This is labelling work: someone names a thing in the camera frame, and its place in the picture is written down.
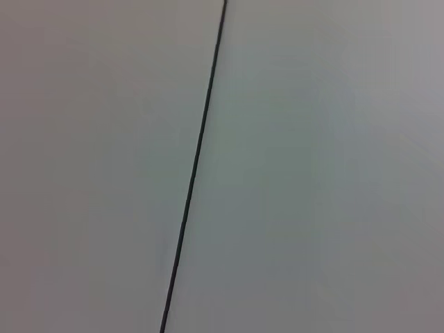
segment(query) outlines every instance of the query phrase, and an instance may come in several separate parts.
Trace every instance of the thin black wire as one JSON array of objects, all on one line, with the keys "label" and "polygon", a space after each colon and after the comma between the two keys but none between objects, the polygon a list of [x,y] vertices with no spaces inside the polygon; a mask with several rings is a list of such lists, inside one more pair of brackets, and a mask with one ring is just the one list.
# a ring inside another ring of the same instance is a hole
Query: thin black wire
[{"label": "thin black wire", "polygon": [[164,313],[162,316],[162,323],[160,325],[160,333],[165,333],[165,327],[167,326],[169,308],[171,306],[171,299],[173,297],[174,283],[176,281],[176,275],[178,272],[180,254],[182,252],[183,239],[184,239],[184,235],[185,235],[185,227],[186,227],[187,221],[188,221],[189,206],[190,206],[191,197],[193,194],[194,181],[196,179],[196,172],[197,172],[197,165],[199,162],[200,149],[202,147],[202,138],[203,138],[203,133],[205,131],[205,123],[207,122],[208,108],[210,106],[210,97],[211,97],[211,91],[213,88],[214,73],[216,71],[217,55],[219,54],[219,47],[221,45],[222,30],[223,30],[223,23],[225,21],[226,8],[227,8],[227,0],[224,0],[223,7],[222,7],[221,20],[219,22],[219,30],[217,32],[216,46],[214,47],[214,55],[213,55],[213,63],[212,63],[212,67],[211,67],[211,73],[210,73],[210,81],[208,83],[207,96],[205,97],[205,106],[203,108],[202,122],[200,124],[200,132],[199,132],[199,137],[198,137],[198,141],[197,141],[196,154],[194,156],[194,163],[193,163],[193,169],[191,171],[191,178],[189,179],[187,201],[185,202],[185,209],[183,212],[182,224],[180,225],[179,240],[178,240],[178,245],[176,248],[176,256],[174,257],[173,270],[171,272],[171,278],[169,281],[168,294],[166,295],[165,308],[164,308]]}]

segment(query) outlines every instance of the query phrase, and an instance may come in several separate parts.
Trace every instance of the gray surface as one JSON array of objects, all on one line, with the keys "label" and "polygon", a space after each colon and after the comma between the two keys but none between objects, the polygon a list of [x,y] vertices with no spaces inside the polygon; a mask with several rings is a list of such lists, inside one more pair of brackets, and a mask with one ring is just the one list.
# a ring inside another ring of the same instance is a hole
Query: gray surface
[{"label": "gray surface", "polygon": [[0,4],[0,332],[156,332],[221,1]]},{"label": "gray surface", "polygon": [[435,1],[231,1],[169,333],[440,332]]}]

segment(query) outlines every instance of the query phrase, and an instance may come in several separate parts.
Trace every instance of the black line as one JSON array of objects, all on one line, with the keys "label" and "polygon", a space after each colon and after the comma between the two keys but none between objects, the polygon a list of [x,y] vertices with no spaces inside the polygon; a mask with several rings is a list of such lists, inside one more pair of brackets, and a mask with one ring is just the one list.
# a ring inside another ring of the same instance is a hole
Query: black line
[{"label": "black line", "polygon": [[184,235],[185,235],[185,227],[187,225],[187,220],[188,220],[189,206],[191,203],[191,197],[193,195],[194,181],[196,179],[197,165],[199,162],[200,149],[202,147],[203,132],[205,131],[205,123],[207,122],[208,108],[210,106],[210,97],[211,97],[211,91],[213,88],[214,73],[216,71],[217,55],[219,54],[219,47],[221,45],[222,30],[223,30],[223,23],[225,21],[226,8],[227,8],[227,0],[223,0],[222,15],[221,15],[221,20],[219,22],[219,30],[217,33],[216,46],[214,47],[214,55],[213,55],[213,63],[212,63],[212,67],[211,67],[211,73],[210,73],[210,81],[208,83],[207,96],[205,97],[205,106],[203,108],[202,123],[200,124],[200,132],[199,132],[199,137],[198,137],[198,141],[197,141],[196,154],[194,156],[194,163],[193,163],[193,169],[191,171],[191,178],[189,179],[187,201],[185,202],[185,209],[183,212],[182,224],[180,225],[179,240],[178,240],[178,245],[176,248],[176,256],[174,257],[173,271],[171,272],[171,278],[169,281],[168,294],[166,295],[164,314],[162,316],[162,324],[160,325],[160,333],[165,333],[165,327],[167,326],[167,320],[168,320],[168,312],[169,312],[169,308],[171,306],[171,299],[173,297],[174,283],[176,281],[176,275],[178,272],[180,254],[182,252],[183,239],[184,239]]}]

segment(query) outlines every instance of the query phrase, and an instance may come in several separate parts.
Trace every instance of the white panel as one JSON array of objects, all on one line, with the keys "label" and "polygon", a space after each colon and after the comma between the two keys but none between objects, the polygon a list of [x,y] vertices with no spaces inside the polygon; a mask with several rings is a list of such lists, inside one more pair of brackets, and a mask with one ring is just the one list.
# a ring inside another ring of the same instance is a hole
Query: white panel
[{"label": "white panel", "polygon": [[1,332],[159,330],[220,12],[1,2]]},{"label": "white panel", "polygon": [[169,333],[442,329],[443,8],[229,3]]}]

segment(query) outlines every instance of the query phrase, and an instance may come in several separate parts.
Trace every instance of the white wall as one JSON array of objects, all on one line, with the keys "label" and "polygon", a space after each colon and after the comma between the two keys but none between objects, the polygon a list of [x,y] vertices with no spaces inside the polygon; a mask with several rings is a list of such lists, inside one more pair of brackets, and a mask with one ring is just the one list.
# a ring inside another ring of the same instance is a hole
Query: white wall
[{"label": "white wall", "polygon": [[0,3],[0,331],[156,332],[220,1]]},{"label": "white wall", "polygon": [[443,8],[229,3],[168,332],[442,329]]}]

